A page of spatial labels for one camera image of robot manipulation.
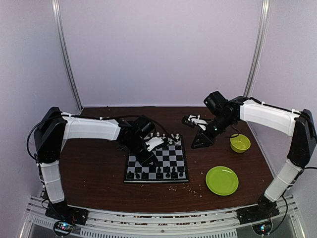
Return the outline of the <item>black king piece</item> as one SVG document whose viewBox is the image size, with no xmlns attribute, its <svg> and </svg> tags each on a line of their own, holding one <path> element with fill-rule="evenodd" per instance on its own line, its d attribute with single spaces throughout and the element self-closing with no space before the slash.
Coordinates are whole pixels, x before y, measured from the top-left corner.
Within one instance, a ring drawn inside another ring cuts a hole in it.
<svg viewBox="0 0 317 238">
<path fill-rule="evenodd" d="M 158 167 L 158 170 L 156 172 L 156 179 L 163 179 L 163 173 L 161 172 L 160 167 Z"/>
</svg>

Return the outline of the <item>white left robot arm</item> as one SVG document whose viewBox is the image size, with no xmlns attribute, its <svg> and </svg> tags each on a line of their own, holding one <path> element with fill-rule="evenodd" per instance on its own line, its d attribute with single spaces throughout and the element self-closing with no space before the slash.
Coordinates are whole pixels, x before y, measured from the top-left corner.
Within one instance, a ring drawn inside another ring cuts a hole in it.
<svg viewBox="0 0 317 238">
<path fill-rule="evenodd" d="M 116 141 L 126 147 L 142 166 L 156 159 L 153 150 L 164 143 L 160 136 L 149 137 L 155 129 L 146 116 L 126 121 L 124 117 L 85 117 L 62 112 L 51 107 L 43 119 L 31 129 L 36 153 L 34 160 L 40 168 L 52 212 L 60 220 L 71 216 L 62 188 L 59 160 L 66 141 L 70 139 L 103 139 Z"/>
</svg>

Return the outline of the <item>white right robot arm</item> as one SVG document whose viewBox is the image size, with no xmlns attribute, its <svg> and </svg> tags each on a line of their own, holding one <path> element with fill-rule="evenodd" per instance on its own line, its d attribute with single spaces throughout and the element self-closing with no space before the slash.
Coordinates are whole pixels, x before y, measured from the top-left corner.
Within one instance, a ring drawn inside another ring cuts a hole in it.
<svg viewBox="0 0 317 238">
<path fill-rule="evenodd" d="M 280 165 L 280 169 L 275 170 L 273 181 L 254 207 L 254 215 L 264 219 L 273 211 L 275 202 L 296 182 L 315 151 L 317 133 L 311 111 L 289 110 L 246 96 L 226 99 L 219 91 L 210 93 L 204 104 L 212 113 L 212 119 L 200 115 L 182 119 L 183 124 L 198 128 L 191 145 L 193 149 L 214 145 L 218 135 L 240 121 L 267 128 L 277 136 L 267 141 L 277 153 L 275 164 Z"/>
</svg>

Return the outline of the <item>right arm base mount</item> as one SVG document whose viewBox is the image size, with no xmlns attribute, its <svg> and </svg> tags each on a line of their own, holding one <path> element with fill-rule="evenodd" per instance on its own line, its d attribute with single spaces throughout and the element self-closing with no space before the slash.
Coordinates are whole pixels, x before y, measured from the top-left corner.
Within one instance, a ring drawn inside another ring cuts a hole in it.
<svg viewBox="0 0 317 238">
<path fill-rule="evenodd" d="M 273 232 L 272 217 L 279 215 L 276 201 L 272 202 L 262 194 L 256 205 L 240 208 L 237 211 L 240 225 L 255 223 L 253 231 L 260 236 L 268 236 Z"/>
</svg>

